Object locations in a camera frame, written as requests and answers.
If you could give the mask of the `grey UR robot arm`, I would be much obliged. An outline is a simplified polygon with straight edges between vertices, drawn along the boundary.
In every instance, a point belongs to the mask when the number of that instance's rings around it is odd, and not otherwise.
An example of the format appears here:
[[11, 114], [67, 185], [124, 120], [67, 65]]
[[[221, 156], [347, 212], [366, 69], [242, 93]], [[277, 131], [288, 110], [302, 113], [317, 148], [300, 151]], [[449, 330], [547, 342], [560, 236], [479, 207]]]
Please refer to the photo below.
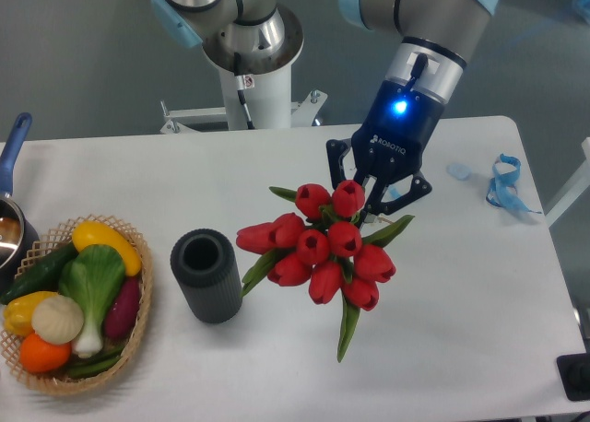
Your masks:
[[[499, 0], [338, 0], [350, 24], [395, 31], [401, 44], [360, 129], [327, 143], [333, 184], [351, 155], [370, 185], [362, 222], [390, 215], [431, 191], [422, 155]], [[201, 47], [219, 72], [232, 130], [278, 129], [291, 118], [291, 66], [301, 23], [278, 0], [151, 0], [160, 25]]]

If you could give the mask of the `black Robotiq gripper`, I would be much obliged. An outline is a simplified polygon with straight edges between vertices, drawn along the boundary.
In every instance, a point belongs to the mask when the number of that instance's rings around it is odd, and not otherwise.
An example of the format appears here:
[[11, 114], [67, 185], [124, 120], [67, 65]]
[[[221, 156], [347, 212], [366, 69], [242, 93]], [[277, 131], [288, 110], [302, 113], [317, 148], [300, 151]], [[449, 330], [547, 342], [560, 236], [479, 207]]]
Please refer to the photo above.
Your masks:
[[333, 189], [346, 179], [344, 158], [351, 146], [354, 181], [363, 184], [371, 177], [372, 186], [360, 214], [363, 223], [372, 223], [380, 215], [390, 216], [432, 192], [432, 185], [418, 171], [443, 110], [439, 101], [415, 90], [406, 92], [404, 86], [385, 80], [352, 138], [326, 142]]

